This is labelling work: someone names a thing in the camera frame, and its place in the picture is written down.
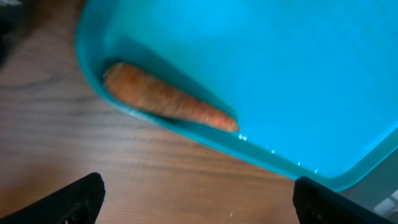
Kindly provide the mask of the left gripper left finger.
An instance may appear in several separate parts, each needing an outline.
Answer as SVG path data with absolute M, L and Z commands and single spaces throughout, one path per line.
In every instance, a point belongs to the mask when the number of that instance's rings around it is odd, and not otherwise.
M 1 224 L 95 224 L 105 193 L 101 175 L 94 172 L 2 217 Z

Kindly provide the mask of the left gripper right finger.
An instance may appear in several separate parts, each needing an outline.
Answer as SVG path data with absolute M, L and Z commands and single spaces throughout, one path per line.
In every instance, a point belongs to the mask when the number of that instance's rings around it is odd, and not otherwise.
M 295 181 L 293 204 L 300 224 L 392 224 L 308 177 Z

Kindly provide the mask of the orange carrot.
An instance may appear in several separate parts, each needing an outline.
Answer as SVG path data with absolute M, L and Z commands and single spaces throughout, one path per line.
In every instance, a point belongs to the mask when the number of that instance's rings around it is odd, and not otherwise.
M 239 130 L 237 122 L 223 111 L 133 65 L 109 67 L 104 87 L 115 99 L 137 110 L 226 132 Z

